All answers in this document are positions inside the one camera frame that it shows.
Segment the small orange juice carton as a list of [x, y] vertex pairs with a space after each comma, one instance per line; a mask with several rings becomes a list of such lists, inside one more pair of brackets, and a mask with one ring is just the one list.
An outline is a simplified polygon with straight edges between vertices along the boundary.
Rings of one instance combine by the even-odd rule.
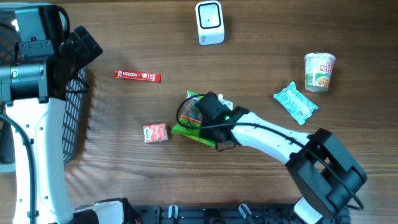
[[169, 140], [167, 125], [165, 123], [143, 126], [143, 131], [145, 143], [162, 142]]

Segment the white chicken cup noodles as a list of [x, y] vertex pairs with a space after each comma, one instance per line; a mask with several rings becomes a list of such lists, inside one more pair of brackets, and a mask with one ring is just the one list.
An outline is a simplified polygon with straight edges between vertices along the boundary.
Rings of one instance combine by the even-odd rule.
[[327, 92], [336, 61], [329, 53], [313, 52], [304, 56], [305, 89], [313, 93]]

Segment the green gummy candy bag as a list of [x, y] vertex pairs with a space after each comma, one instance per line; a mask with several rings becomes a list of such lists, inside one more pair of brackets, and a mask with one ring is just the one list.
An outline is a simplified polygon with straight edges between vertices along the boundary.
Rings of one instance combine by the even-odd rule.
[[[200, 100], [200, 99], [201, 99], [200, 96], [193, 98], [190, 101], [186, 102], [182, 106], [182, 108], [180, 110], [180, 116], [178, 118], [178, 120], [182, 124], [184, 124], [186, 126], [190, 126], [190, 127], [200, 127], [201, 126], [202, 115], [200, 114], [199, 110], [195, 107], [195, 103], [197, 103], [198, 100]], [[172, 134], [181, 134], [183, 136], [186, 136], [188, 138], [196, 140], [200, 143], [206, 144], [207, 146], [210, 146], [210, 147], [216, 146], [216, 143], [214, 141], [201, 138], [200, 130], [187, 129], [187, 128], [184, 128], [183, 126], [181, 126], [179, 123], [177, 123], [176, 125], [174, 125], [171, 128], [171, 133]]]

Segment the red Nescafe coffee stick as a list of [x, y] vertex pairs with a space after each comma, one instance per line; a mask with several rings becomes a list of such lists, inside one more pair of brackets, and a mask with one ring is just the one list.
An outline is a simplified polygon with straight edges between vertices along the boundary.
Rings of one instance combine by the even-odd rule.
[[123, 79], [123, 80], [139, 80], [139, 81], [154, 82], [154, 83], [161, 82], [160, 73], [116, 70], [114, 73], [114, 77], [115, 79]]

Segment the light teal packet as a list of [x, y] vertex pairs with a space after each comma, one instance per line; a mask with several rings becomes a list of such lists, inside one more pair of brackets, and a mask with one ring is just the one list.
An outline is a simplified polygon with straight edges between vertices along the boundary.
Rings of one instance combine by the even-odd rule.
[[290, 113], [299, 125], [305, 124], [318, 106], [306, 98], [296, 89], [295, 82], [291, 82], [281, 92], [274, 94], [274, 98]]

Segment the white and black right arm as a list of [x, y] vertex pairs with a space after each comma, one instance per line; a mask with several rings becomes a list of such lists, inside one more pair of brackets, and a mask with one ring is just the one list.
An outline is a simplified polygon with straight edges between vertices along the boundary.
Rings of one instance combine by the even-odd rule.
[[247, 108], [232, 108], [209, 92], [195, 107], [202, 116], [200, 136], [216, 143], [255, 148], [283, 163], [302, 194], [294, 212], [306, 223], [336, 219], [366, 183], [363, 168], [326, 129], [301, 133], [260, 118]]

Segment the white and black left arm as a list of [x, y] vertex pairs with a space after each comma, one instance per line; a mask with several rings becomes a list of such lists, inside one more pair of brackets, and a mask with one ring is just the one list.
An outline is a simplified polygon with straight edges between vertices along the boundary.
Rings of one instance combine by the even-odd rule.
[[12, 10], [20, 41], [1, 65], [1, 119], [12, 126], [17, 202], [14, 223], [122, 223], [120, 200], [74, 210], [63, 160], [67, 85], [102, 54], [83, 27], [71, 29], [64, 8], [54, 4], [3, 3]]

